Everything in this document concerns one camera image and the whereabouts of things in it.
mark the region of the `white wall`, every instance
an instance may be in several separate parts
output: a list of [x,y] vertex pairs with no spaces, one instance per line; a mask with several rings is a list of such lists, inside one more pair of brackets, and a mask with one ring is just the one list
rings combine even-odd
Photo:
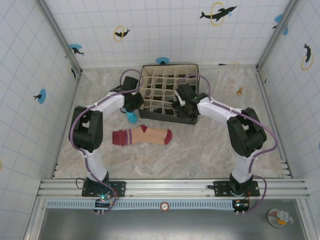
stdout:
[[[275,31],[275,17],[289,0],[222,0],[223,8],[237,7],[219,26],[200,19],[201,12],[210,15],[216,0],[46,2],[69,44],[82,46],[84,56],[76,54],[81,67],[101,68],[155,64],[158,57],[205,65],[257,64]],[[213,14],[220,8],[216,4]],[[130,31],[117,42],[119,25]]]
[[266,88],[293,175],[306,179],[320,218],[320,1],[302,0],[288,29],[264,69]]
[[[0,239],[24,235],[50,176],[74,77],[34,0],[0,2]],[[46,90],[43,104],[34,100]]]

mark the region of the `marble floor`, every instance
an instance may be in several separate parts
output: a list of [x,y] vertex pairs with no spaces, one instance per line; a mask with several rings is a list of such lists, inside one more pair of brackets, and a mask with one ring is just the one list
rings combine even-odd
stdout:
[[[119,78],[124,70],[126,69],[112,68],[84,71],[73,107],[87,106],[103,98],[110,89],[119,85]],[[262,123],[268,127],[271,126],[254,68],[200,67],[199,72],[209,79],[211,96],[214,99],[234,108],[251,107]],[[240,87],[243,87],[242,95],[236,93]],[[208,91],[204,81],[200,82],[199,90],[200,93]],[[68,141],[70,123],[71,119],[69,119],[58,156],[54,176],[56,179],[87,175],[82,156]],[[112,144],[112,131],[135,128],[142,124],[153,128],[170,129],[171,142],[168,145],[137,143],[118,146]],[[199,116],[196,125],[141,118],[137,124],[131,124],[126,114],[118,110],[104,120],[103,136],[100,146],[102,160],[111,178],[228,178],[235,165],[227,126],[206,116]],[[267,133],[267,141],[263,148],[268,149],[273,145],[274,140]],[[255,161],[252,172],[267,178],[282,177],[278,150],[260,156]]]

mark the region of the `red and beige sock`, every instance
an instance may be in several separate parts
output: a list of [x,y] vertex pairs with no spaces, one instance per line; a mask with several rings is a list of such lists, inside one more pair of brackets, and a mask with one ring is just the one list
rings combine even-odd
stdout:
[[145,125],[112,132],[112,143],[121,146],[137,143],[167,145],[171,139],[172,132],[169,129],[151,128]]

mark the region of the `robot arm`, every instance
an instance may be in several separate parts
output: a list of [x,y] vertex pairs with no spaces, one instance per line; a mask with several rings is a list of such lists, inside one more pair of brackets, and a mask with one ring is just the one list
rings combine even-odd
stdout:
[[216,100],[210,101],[207,94],[197,95],[188,84],[181,85],[176,91],[176,96],[178,101],[174,102],[172,107],[177,110],[179,117],[204,115],[227,125],[235,155],[235,166],[230,174],[229,184],[235,195],[243,194],[252,184],[253,177],[250,172],[252,158],[261,150],[267,135],[261,126],[226,109],[233,109],[259,122],[256,112],[249,107],[241,110]]
[[[84,110],[94,106],[76,123],[73,131],[73,143],[77,148],[84,151],[88,167],[93,175],[106,184],[109,184],[109,175],[102,162],[99,150],[103,141],[103,120],[116,110],[125,108],[127,112],[132,112],[143,104],[143,98],[140,93],[121,94],[123,91],[134,90],[137,84],[137,79],[126,76],[123,85],[112,89],[107,94],[106,97],[110,97],[108,100],[100,100],[87,107],[77,106],[73,111],[72,123]],[[88,173],[87,177],[96,182],[91,173]]]

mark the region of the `divided storage box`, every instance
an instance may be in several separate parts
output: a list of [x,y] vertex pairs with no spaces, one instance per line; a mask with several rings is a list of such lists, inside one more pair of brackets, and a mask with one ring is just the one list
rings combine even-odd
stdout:
[[[144,65],[142,67],[143,85],[140,93],[144,103],[138,109],[140,118],[182,124],[196,124],[198,117],[179,118],[171,107],[176,101],[175,90],[179,81],[187,74],[198,74],[197,64]],[[192,76],[181,82],[189,84],[199,93],[199,78]]]

